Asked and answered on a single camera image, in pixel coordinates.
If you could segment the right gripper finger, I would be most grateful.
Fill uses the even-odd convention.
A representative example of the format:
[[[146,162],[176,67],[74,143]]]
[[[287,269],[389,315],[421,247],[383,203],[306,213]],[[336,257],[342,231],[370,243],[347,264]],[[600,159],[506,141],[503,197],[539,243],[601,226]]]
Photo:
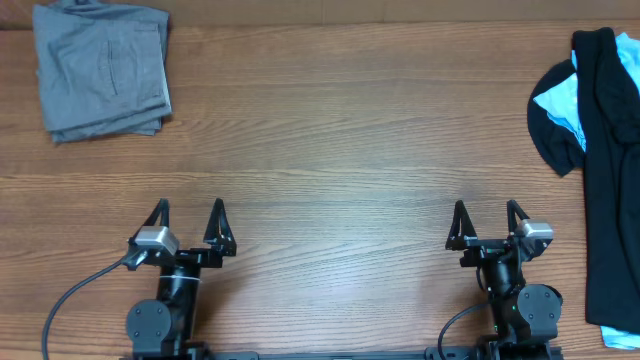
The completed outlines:
[[[529,219],[529,216],[516,200],[509,200],[506,203],[506,210],[509,233],[514,236],[520,236],[522,231],[518,229],[518,226],[522,220]]]
[[[466,210],[464,202],[462,200],[458,200],[455,203],[453,220],[447,240],[466,241],[477,239],[477,233],[471,222],[471,218]]]

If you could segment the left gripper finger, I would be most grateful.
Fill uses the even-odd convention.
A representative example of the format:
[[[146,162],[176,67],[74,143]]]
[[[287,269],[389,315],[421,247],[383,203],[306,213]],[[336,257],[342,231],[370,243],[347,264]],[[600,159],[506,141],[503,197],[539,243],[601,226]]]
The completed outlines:
[[[228,222],[224,201],[217,198],[205,230],[203,242],[217,247],[234,247],[235,239]]]
[[[166,198],[161,198],[149,217],[144,221],[143,226],[165,226],[170,223],[170,205]]]

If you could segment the grey shorts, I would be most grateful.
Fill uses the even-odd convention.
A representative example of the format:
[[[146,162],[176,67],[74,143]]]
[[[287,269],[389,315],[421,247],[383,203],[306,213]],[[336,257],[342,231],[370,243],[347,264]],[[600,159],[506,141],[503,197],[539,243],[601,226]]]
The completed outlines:
[[[101,1],[55,1],[32,12],[38,87],[56,143],[153,136],[171,115],[169,14]]]

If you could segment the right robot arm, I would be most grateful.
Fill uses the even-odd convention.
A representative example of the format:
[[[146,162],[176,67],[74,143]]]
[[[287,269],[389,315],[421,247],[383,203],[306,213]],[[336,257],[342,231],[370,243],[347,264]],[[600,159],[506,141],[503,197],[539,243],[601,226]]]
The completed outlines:
[[[553,360],[563,357],[551,341],[558,336],[563,297],[555,288],[529,284],[523,264],[539,256],[554,237],[552,226],[530,218],[519,204],[506,203],[508,234],[502,239],[481,239],[471,217],[459,200],[445,248],[460,251],[460,266],[476,270],[476,281],[487,295],[483,303],[452,317],[441,329],[437,353],[442,359],[475,360]],[[446,348],[447,330],[460,318],[488,309],[494,333],[478,338],[471,347]]]

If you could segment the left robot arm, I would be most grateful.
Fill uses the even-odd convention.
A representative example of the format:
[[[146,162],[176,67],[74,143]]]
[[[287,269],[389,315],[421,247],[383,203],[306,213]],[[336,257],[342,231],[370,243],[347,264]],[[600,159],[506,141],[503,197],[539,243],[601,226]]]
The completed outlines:
[[[169,226],[170,205],[161,199],[128,240],[122,264],[160,269],[156,296],[136,303],[126,318],[134,359],[211,359],[209,346],[191,340],[201,271],[220,268],[236,254],[237,244],[224,202],[215,200],[201,248],[182,249]]]

